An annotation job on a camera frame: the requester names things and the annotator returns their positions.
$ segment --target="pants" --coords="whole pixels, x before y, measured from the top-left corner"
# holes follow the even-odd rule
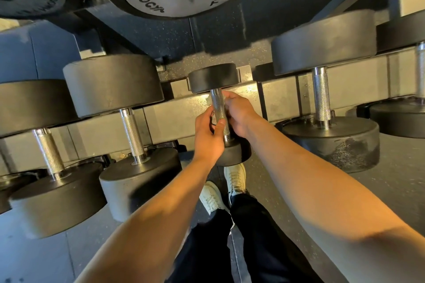
[[[227,247],[232,218],[244,238],[243,256],[253,283],[323,283],[263,205],[248,194],[233,200],[231,216],[219,209],[207,223],[192,229],[167,283],[233,282]]]

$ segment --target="white sneaker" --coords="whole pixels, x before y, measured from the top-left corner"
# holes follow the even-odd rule
[[[225,167],[224,176],[229,191],[229,203],[232,204],[233,196],[247,191],[247,172],[241,163],[236,166]]]
[[[217,209],[224,209],[225,211],[229,212],[229,209],[221,199],[220,190],[211,181],[207,181],[205,183],[199,199],[201,200],[205,209],[208,211],[209,215],[211,215],[211,213]]]

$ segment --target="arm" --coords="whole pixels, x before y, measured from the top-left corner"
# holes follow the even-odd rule
[[[223,93],[235,132],[348,281],[425,282],[425,238],[354,178],[284,136],[247,99]]]
[[[164,282],[183,241],[199,194],[224,151],[224,121],[210,130],[213,108],[195,123],[192,162],[161,192],[140,207],[99,249],[78,283]]]

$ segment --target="forearm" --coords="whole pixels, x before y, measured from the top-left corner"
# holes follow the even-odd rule
[[[247,136],[305,227],[356,240],[405,225],[366,187],[295,144],[266,120],[251,123]]]
[[[106,241],[78,282],[163,282],[211,170],[193,160]]]

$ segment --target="hand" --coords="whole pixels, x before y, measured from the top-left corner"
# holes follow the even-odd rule
[[[249,124],[257,121],[258,119],[262,119],[262,117],[255,112],[248,99],[233,92],[224,90],[222,92],[226,97],[224,99],[226,106],[229,107],[229,113],[231,116],[229,123],[232,125],[233,130],[238,136],[246,138]]]
[[[211,124],[214,108],[210,106],[195,121],[195,155],[194,160],[201,160],[212,168],[224,152],[223,131],[225,120],[220,119],[217,125]]]

